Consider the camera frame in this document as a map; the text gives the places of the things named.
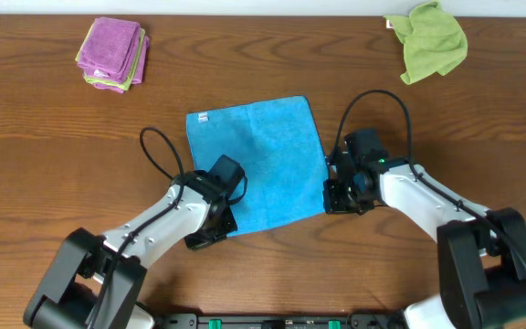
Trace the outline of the blue microfiber cloth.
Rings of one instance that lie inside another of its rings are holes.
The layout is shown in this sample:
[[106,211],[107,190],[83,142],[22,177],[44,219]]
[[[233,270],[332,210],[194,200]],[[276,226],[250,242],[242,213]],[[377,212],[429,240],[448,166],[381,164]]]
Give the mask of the blue microfiber cloth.
[[308,100],[292,96],[190,113],[186,135],[196,169],[224,154],[245,170],[232,206],[236,236],[279,228],[324,212],[328,168]]

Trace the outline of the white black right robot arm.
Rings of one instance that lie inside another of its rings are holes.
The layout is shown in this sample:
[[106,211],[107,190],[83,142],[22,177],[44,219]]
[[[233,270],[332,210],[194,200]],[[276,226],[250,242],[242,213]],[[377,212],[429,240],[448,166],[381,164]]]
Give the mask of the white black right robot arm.
[[408,158],[392,158],[375,129],[344,138],[327,158],[329,214],[400,211],[437,244],[439,293],[406,307],[405,328],[501,328],[526,317],[526,222],[515,209],[472,203]]

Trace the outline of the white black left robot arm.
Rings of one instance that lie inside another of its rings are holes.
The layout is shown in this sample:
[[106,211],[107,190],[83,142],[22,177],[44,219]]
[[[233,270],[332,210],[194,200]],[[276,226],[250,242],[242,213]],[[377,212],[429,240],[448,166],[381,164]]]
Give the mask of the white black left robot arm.
[[128,223],[70,233],[29,301],[30,328],[154,328],[138,296],[147,271],[173,245],[207,248],[237,231],[232,195],[246,174],[222,155],[208,170],[174,178],[165,196]]

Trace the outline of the purple folded cloth bottom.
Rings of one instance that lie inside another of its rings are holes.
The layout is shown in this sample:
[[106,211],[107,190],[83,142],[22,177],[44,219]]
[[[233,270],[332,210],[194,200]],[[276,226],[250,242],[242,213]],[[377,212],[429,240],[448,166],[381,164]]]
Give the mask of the purple folded cloth bottom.
[[[138,59],[137,68],[131,80],[132,85],[141,84],[143,82],[145,62],[147,58],[147,51],[148,51],[149,45],[150,45],[150,38],[145,37],[143,41],[142,50],[141,50],[141,53]],[[127,91],[127,89],[124,90],[120,87],[110,86],[102,82],[94,82],[92,83],[92,86],[99,90],[112,90],[120,94],[123,94],[125,91]]]

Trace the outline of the purple folded cloth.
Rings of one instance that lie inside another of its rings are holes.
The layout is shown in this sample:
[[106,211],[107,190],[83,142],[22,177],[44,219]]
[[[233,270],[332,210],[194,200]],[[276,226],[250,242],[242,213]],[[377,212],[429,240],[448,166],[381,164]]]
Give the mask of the purple folded cloth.
[[[143,41],[142,50],[141,50],[141,53],[138,59],[137,68],[131,80],[132,85],[141,84],[143,82],[145,62],[147,58],[147,51],[148,51],[149,45],[150,45],[150,38],[145,37]],[[120,87],[110,86],[102,82],[94,82],[92,83],[92,86],[99,90],[112,90],[120,94],[123,94],[125,91],[127,91],[127,89],[124,90]]]
[[99,70],[102,77],[118,80],[129,67],[128,62],[140,36],[141,26],[137,22],[96,18],[79,51],[78,66],[91,74]]

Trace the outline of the green folded cloth middle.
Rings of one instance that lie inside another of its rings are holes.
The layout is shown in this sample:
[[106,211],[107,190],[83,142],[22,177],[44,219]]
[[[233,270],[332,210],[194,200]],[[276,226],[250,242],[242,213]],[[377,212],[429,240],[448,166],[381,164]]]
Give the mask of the green folded cloth middle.
[[[133,78],[133,75],[135,74],[135,71],[136,71],[136,68],[137,68],[137,63],[138,63],[138,59],[139,59],[139,56],[140,56],[140,53],[141,53],[141,50],[142,50],[142,46],[143,46],[143,41],[144,41],[144,38],[145,38],[145,31],[143,28],[141,28],[141,36],[140,36],[140,39],[139,39],[139,44],[137,47],[135,47],[133,49],[133,52],[131,53],[131,57],[130,57],[130,61],[128,62],[129,64],[129,67],[124,71],[124,74],[122,75],[122,77],[120,79],[111,79],[111,78],[107,78],[107,77],[102,77],[101,76],[101,71],[99,70],[95,70],[94,71],[94,74],[91,74],[87,69],[82,69],[83,70],[83,78],[87,81],[87,83],[89,84],[92,84],[94,82],[102,82],[102,83],[105,83],[107,85],[110,85],[110,86],[115,86],[115,87],[120,87],[122,89],[129,89],[129,87],[131,86],[132,84],[132,78]],[[78,56],[79,56],[79,52],[75,58],[76,62],[77,62],[77,59],[78,59]]]

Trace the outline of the green crumpled cloth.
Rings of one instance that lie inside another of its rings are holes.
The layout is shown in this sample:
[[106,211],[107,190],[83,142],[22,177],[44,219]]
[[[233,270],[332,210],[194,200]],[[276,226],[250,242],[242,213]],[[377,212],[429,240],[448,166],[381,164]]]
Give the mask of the green crumpled cloth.
[[418,5],[407,16],[387,15],[384,19],[403,45],[405,72],[400,78],[406,85],[434,73],[446,76],[467,57],[464,30],[438,1]]

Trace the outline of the purple folded cloth top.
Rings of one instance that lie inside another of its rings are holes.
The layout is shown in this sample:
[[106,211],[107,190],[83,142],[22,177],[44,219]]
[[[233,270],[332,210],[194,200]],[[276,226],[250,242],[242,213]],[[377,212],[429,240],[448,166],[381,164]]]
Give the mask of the purple folded cloth top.
[[79,51],[78,66],[91,74],[99,70],[102,77],[118,80],[129,67],[128,62],[140,36],[141,26],[137,22],[96,18]]

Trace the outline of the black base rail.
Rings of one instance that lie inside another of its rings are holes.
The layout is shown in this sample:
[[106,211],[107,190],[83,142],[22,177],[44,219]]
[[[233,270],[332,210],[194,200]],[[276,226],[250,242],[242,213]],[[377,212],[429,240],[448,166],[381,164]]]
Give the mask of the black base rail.
[[155,329],[408,329],[400,313],[337,315],[197,315],[171,313]]

